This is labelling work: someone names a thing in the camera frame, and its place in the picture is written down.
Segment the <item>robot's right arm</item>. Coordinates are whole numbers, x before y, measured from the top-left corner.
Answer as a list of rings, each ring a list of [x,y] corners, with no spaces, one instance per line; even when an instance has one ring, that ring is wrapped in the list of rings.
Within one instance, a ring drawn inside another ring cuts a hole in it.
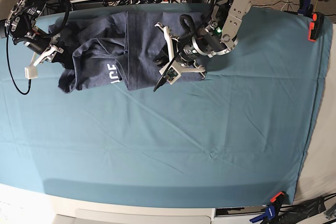
[[[34,52],[25,68],[28,80],[37,78],[44,61],[64,68],[58,85],[64,93],[123,82],[129,90],[200,81],[206,71],[199,59],[170,65],[167,40],[176,52],[190,38],[183,25],[196,27],[201,13],[167,12],[166,4],[155,11],[125,10],[101,17],[70,19],[69,0],[20,0],[1,21],[3,37],[23,43]]]

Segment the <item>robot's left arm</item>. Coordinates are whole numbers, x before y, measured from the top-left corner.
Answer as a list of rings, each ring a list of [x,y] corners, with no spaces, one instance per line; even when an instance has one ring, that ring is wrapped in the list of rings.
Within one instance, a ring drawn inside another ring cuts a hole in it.
[[[168,26],[157,23],[166,41],[165,58],[156,60],[159,73],[174,82],[183,73],[205,74],[205,68],[197,63],[201,56],[222,56],[235,49],[237,33],[243,17],[251,8],[251,0],[211,0],[210,13],[199,26],[189,15],[180,16],[184,36],[177,36]]]

